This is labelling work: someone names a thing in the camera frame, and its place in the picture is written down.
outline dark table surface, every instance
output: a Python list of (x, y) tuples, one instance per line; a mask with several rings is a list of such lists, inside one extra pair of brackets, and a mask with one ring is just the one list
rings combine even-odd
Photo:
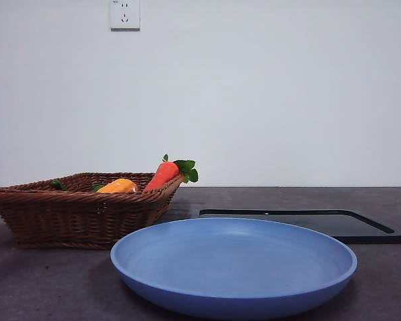
[[(401, 229), (401, 187), (183, 187), (158, 223), (201, 209), (347, 209)], [(110, 251), (16, 249), (0, 218), (0, 320), (200, 320), (133, 293)], [(282, 320), (401, 321), (401, 244), (350, 245), (358, 268), (328, 303)]]

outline outlet plate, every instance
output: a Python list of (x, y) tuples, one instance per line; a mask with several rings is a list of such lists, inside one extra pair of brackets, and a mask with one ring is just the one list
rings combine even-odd
[(111, 0), (110, 27), (112, 31), (139, 31), (140, 0)]

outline basket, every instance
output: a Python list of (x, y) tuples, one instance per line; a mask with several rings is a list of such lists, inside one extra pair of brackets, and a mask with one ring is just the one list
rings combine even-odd
[[(58, 178), (68, 191), (50, 182), (0, 188), (0, 216), (20, 248), (72, 247), (110, 249), (137, 229), (152, 225), (168, 205), (184, 177), (159, 189), (143, 189), (154, 173), (80, 173)], [(130, 179), (137, 193), (92, 193), (95, 185)]]

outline plate rim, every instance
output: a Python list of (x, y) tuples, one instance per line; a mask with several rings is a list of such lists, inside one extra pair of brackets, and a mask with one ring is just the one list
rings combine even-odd
[[(350, 264), (350, 267), (343, 273), (341, 274), (338, 278), (334, 278), (332, 280), (330, 280), (329, 282), (326, 282), (324, 284), (321, 284), (319, 286), (314, 286), (311, 288), (307, 288), (301, 291), (294, 291), (290, 294), (283, 294), (283, 295), (270, 295), (270, 296), (265, 296), (265, 295), (261, 295), (261, 296), (257, 296), (257, 295), (253, 295), (253, 294), (249, 294), (249, 295), (237, 295), (237, 296), (222, 296), (222, 295), (210, 295), (210, 294), (205, 294), (205, 293), (200, 293), (200, 292), (196, 292), (196, 291), (189, 291), (189, 290), (183, 290), (183, 289), (178, 289), (178, 288), (171, 288), (171, 287), (167, 287), (167, 286), (160, 286), (158, 284), (154, 284), (152, 282), (146, 282), (145, 280), (142, 280), (140, 278), (131, 276), (126, 269), (120, 264), (118, 263), (118, 260), (116, 259), (116, 251), (119, 247), (119, 245), (121, 243), (124, 242), (125, 239), (131, 237), (132, 235), (136, 234), (136, 233), (142, 233), (144, 230), (146, 229), (150, 229), (159, 225), (168, 225), (168, 224), (177, 224), (177, 223), (181, 223), (181, 222), (185, 222), (185, 221), (196, 221), (196, 220), (201, 220), (201, 221), (206, 221), (206, 220), (237, 220), (237, 221), (257, 221), (257, 222), (262, 222), (262, 224), (272, 224), (272, 225), (286, 225), (289, 228), (294, 228), (294, 229), (302, 229), (302, 230), (306, 230), (307, 233), (314, 233), (314, 234), (319, 234), (322, 237), (325, 237), (326, 239), (329, 239), (329, 241), (331, 242), (335, 242), (337, 243), (339, 246), (342, 246), (350, 255), (352, 262)], [(339, 284), (340, 282), (343, 282), (345, 280), (348, 280), (351, 278), (351, 276), (354, 274), (357, 266), (358, 266), (358, 259), (354, 253), (354, 251), (347, 246), (346, 244), (342, 243), (341, 241), (318, 231), (312, 230), (312, 229), (308, 229), (305, 227), (301, 227), (301, 226), (297, 226), (297, 225), (292, 225), (292, 224), (288, 224), (288, 223), (281, 223), (281, 222), (274, 222), (274, 221), (265, 221), (262, 219), (246, 219), (246, 218), (239, 218), (239, 217), (204, 217), (202, 219), (200, 218), (190, 218), (190, 219), (179, 219), (176, 221), (169, 221), (169, 222), (164, 222), (164, 223), (160, 223), (160, 224), (155, 224), (155, 225), (151, 225), (148, 227), (144, 227), (142, 229), (138, 229), (136, 231), (133, 231), (125, 236), (123, 236), (121, 239), (119, 239), (112, 247), (112, 249), (110, 250), (110, 259), (114, 265), (114, 267), (123, 275), (125, 275), (126, 277), (140, 283), (143, 284), (145, 286), (149, 286), (151, 288), (156, 288), (158, 290), (162, 290), (162, 291), (166, 291), (166, 292), (172, 292), (172, 293), (176, 293), (176, 294), (182, 294), (182, 295), (186, 295), (186, 296), (198, 296), (198, 297), (204, 297), (204, 298), (222, 298), (222, 299), (273, 299), (273, 298), (285, 298), (285, 297), (291, 297), (291, 296), (298, 296), (298, 295), (303, 295), (303, 294), (308, 294), (308, 293), (313, 293), (313, 292), (317, 292), (320, 290), (324, 290), (327, 288), (330, 288), (332, 286), (335, 286), (337, 284)]]

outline black tray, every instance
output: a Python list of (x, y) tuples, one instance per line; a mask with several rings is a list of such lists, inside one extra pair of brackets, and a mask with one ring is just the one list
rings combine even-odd
[(266, 219), (313, 229), (348, 244), (401, 243), (401, 231), (371, 217), (346, 210), (263, 211), (203, 209), (199, 217)]

